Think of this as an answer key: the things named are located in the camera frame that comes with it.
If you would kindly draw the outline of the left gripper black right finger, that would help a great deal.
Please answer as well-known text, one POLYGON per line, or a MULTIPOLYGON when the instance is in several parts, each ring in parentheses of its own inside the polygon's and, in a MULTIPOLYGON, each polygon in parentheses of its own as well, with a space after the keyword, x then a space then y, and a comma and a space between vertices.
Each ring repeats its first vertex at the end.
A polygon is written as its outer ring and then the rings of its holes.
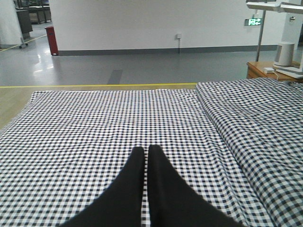
POLYGON ((149 146, 147 191, 153 227, 242 226, 191 189, 159 145, 149 146))

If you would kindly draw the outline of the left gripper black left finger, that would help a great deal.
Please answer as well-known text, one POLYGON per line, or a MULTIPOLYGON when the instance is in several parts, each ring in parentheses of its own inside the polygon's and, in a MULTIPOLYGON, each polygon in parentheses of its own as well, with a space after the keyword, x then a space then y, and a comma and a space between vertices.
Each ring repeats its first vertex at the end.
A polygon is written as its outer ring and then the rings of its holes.
POLYGON ((62 227, 140 227, 144 150, 134 147, 116 179, 91 205, 62 227))

